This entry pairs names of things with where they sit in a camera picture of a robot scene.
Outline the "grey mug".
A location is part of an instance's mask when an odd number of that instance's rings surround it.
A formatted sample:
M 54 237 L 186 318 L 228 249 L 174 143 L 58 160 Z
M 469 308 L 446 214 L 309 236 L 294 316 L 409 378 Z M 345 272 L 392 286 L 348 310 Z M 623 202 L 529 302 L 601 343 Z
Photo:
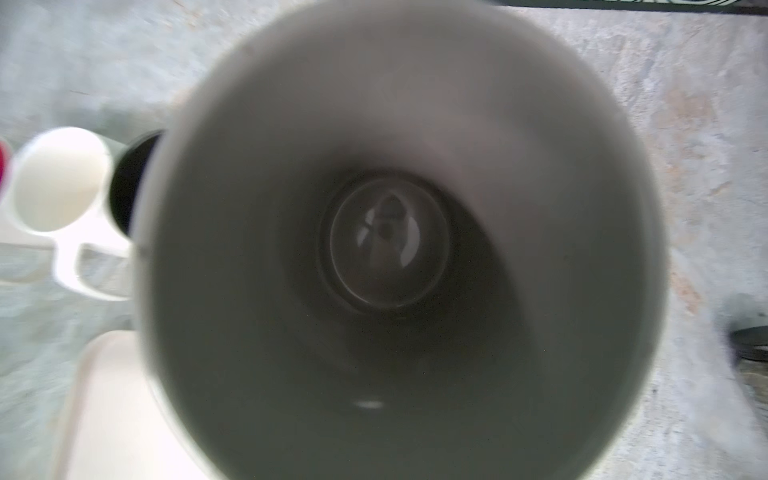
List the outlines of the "grey mug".
M 484 1 L 321 1 L 238 45 L 142 175 L 137 330 L 221 479 L 577 479 L 664 317 L 644 147 Z

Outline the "black mug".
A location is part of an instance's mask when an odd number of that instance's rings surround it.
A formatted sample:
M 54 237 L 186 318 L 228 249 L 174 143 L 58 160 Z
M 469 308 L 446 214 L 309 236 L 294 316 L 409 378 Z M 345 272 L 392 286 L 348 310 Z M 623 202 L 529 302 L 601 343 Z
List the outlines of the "black mug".
M 116 227 L 130 236 L 133 209 L 144 170 L 156 144 L 165 133 L 154 130 L 136 138 L 119 156 L 108 192 L 108 206 Z

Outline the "white ribbed mug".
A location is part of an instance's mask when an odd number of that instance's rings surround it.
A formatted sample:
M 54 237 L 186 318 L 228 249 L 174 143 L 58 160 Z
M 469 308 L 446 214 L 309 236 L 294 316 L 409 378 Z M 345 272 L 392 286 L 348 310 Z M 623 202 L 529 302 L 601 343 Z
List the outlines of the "white ribbed mug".
M 88 284 L 80 260 L 86 249 L 130 256 L 131 241 L 117 227 L 108 203 L 116 162 L 126 149 L 83 128 L 45 131 L 14 155 L 2 204 L 14 227 L 52 242 L 51 272 L 59 285 L 104 301 L 129 296 Z

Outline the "cream mug red inside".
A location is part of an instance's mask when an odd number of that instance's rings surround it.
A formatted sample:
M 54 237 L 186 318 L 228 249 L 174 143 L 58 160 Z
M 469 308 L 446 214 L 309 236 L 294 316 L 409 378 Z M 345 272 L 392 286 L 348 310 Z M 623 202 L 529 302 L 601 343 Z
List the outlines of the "cream mug red inside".
M 13 157 L 12 147 L 4 139 L 0 139 L 0 190 L 4 192 L 10 181 L 11 161 Z

